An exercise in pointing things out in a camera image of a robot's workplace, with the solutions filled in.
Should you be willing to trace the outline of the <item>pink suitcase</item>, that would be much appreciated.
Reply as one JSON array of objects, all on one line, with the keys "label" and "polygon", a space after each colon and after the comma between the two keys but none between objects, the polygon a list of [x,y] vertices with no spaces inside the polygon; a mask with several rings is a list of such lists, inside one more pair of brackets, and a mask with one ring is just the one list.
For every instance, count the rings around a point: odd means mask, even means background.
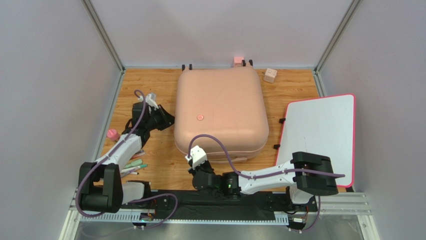
[{"label": "pink suitcase", "polygon": [[192,143],[212,162],[240,162],[260,154],[269,137],[261,80],[250,65],[222,69],[189,69],[177,81],[174,142],[183,154]]}]

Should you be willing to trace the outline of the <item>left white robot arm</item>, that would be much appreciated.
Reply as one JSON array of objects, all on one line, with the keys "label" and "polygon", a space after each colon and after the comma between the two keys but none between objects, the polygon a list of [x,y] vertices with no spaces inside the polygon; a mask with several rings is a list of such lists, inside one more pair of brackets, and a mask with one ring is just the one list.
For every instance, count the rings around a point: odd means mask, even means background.
[{"label": "left white robot arm", "polygon": [[142,199],[148,188],[147,182],[122,183],[121,171],[143,149],[151,131],[163,131],[174,123],[175,117],[161,105],[133,104],[132,117],[127,121],[118,142],[96,161],[80,166],[75,200],[80,213],[86,217],[117,213],[122,205]]}]

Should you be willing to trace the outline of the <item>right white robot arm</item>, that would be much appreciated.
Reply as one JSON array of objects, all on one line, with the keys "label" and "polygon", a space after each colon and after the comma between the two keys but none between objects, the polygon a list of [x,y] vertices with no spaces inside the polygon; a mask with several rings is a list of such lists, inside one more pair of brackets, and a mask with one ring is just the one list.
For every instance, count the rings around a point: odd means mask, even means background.
[{"label": "right white robot arm", "polygon": [[336,180],[345,177],[334,172],[329,157],[301,151],[294,152],[290,161],[273,167],[256,171],[235,170],[222,175],[214,172],[207,154],[201,148],[185,156],[185,159],[196,190],[226,198],[287,187],[291,202],[301,205],[312,196],[336,195]]}]

